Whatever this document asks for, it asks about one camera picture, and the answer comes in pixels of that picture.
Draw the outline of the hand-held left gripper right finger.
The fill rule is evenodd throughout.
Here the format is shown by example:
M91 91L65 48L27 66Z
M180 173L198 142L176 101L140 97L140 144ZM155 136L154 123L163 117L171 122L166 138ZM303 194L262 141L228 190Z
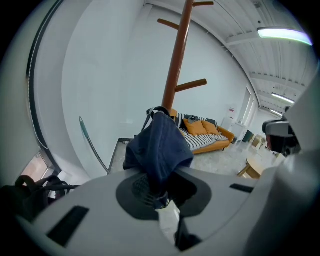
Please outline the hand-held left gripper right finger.
M193 245L176 256L258 256L260 237L254 233L263 210L263 179L250 179L181 168L177 175L195 186L180 206L183 239Z

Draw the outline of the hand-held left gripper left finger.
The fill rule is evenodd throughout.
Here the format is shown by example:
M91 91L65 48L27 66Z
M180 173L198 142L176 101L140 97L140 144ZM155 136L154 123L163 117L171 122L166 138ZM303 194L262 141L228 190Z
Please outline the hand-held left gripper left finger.
M119 205L116 189L137 172L118 172L93 179L44 210L32 223L17 217L23 230L50 256L173 256L177 249L157 220L139 220ZM48 237L74 207L88 209L65 246Z

